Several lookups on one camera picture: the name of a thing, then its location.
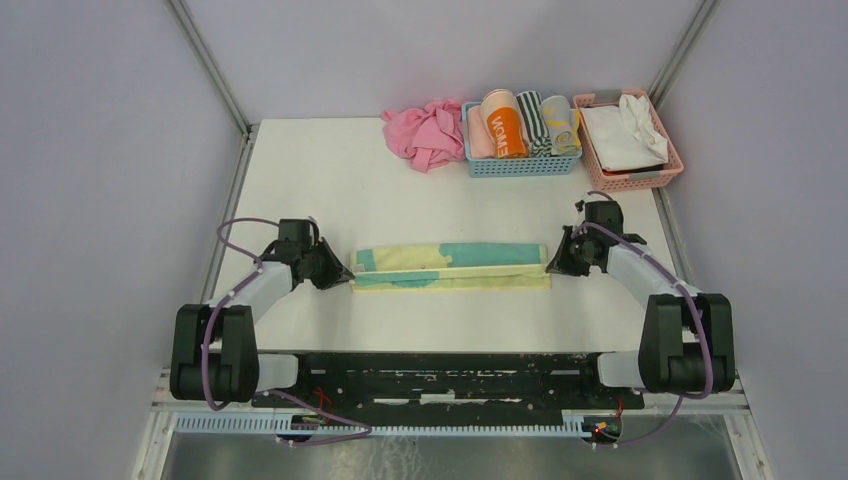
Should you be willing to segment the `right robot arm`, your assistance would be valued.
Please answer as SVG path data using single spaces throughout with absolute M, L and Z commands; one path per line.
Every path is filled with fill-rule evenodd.
M 633 351 L 600 353 L 596 370 L 577 382 L 591 408 L 612 401 L 618 388 L 693 399 L 730 390 L 736 381 L 730 300 L 688 284 L 659 262 L 645 239 L 624 230 L 618 202 L 599 192 L 575 206 L 579 223 L 566 225 L 552 274 L 584 277 L 592 269 L 623 285 L 644 309 Z

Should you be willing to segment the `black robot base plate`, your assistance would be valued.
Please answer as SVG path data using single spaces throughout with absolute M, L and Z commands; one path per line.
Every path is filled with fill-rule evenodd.
M 297 354 L 287 393 L 373 427 L 554 426 L 562 413 L 641 410 L 600 383 L 594 354 Z

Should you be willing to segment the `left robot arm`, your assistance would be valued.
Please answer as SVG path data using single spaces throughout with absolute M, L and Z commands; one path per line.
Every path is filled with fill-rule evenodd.
M 176 314 L 170 392 L 178 400 L 204 401 L 213 410 L 250 401 L 275 389 L 293 407 L 313 397 L 313 378 L 290 354 L 261 354 L 255 326 L 304 282 L 328 290 L 353 280 L 311 219 L 273 222 L 276 239 L 260 254 L 248 252 L 247 275 L 222 294 L 186 304 Z

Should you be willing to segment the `pale yellow teal towel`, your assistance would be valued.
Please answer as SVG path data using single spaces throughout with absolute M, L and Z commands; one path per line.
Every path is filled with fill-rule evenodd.
M 548 289 L 547 263 L 547 247 L 535 243 L 399 245 L 350 255 L 355 292 Z

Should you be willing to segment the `yellow grey patterned towel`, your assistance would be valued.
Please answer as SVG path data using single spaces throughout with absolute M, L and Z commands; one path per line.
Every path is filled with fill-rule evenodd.
M 541 102 L 540 114 L 547 130 L 542 153 L 553 157 L 579 157 L 579 118 L 565 96 L 552 95 Z

